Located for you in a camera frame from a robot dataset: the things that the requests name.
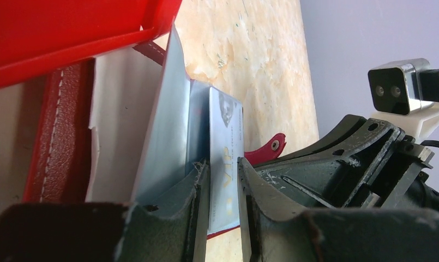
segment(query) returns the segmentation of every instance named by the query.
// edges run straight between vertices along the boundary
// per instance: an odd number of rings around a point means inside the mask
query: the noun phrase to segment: camera lens
[[[376,87],[376,92],[377,92],[377,95],[378,95],[379,97],[382,97],[382,96],[384,95],[384,89],[383,89],[383,87],[381,87],[381,86],[377,86],[377,87]]]
[[[401,95],[401,89],[397,86],[393,86],[391,87],[391,94],[393,95],[393,97],[399,97]]]

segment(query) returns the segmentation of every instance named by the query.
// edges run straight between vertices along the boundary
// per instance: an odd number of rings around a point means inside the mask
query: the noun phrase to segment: camera
[[[423,58],[394,61],[369,71],[369,83],[376,110],[397,115],[429,108],[423,97],[420,74],[430,69]]]

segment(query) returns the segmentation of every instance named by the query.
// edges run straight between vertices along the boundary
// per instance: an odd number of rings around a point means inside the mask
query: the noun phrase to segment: wooden board
[[[278,132],[284,154],[318,139],[299,1],[184,0],[175,24],[190,77],[242,102],[246,151]],[[206,261],[242,261],[240,229],[208,240]]]

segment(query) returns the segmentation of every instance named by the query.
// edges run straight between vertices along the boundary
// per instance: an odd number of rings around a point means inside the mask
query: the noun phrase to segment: bolt
[[[279,141],[278,140],[272,141],[272,145],[270,149],[272,149],[272,151],[275,151],[277,150],[277,148],[279,148]]]

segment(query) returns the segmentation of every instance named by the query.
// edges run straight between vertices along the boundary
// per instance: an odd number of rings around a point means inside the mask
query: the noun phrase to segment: black machine part
[[[18,204],[0,216],[0,261],[203,261],[209,165],[151,205]]]
[[[439,69],[426,70],[420,73],[423,99],[439,102]]]
[[[439,261],[433,152],[398,127],[347,115],[272,162],[239,159],[243,261]]]

